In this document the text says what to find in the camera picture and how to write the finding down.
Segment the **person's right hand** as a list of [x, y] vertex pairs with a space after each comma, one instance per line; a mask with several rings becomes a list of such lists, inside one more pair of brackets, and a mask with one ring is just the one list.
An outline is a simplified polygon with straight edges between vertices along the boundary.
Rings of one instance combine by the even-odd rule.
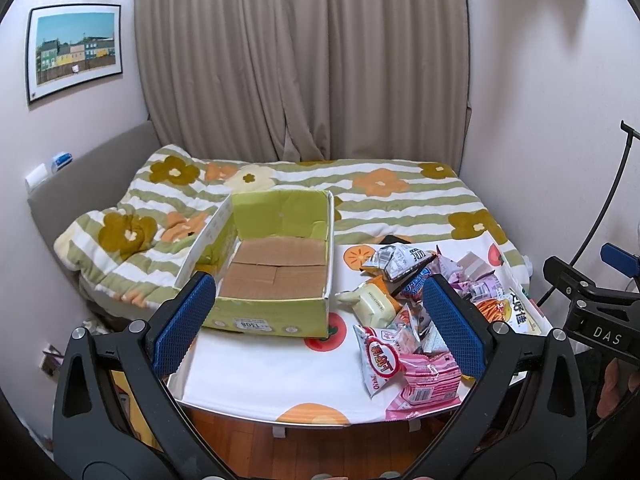
[[597, 405], [597, 415], [600, 419], [610, 416], [622, 400], [618, 383], [620, 382], [620, 361], [614, 359], [608, 363], [604, 372], [604, 384], [600, 400]]

